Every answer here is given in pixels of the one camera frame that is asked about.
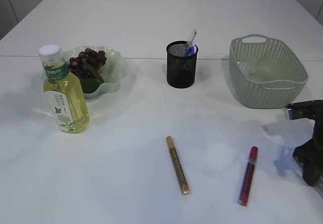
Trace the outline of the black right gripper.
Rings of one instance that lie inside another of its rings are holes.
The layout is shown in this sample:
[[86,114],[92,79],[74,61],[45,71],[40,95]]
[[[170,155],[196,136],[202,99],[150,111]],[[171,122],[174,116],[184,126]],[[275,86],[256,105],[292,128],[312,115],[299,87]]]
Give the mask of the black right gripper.
[[319,156],[322,156],[322,121],[315,122],[312,138],[293,152],[293,158],[298,157],[303,163],[302,178],[309,186],[316,185],[322,176],[322,160],[314,159]]

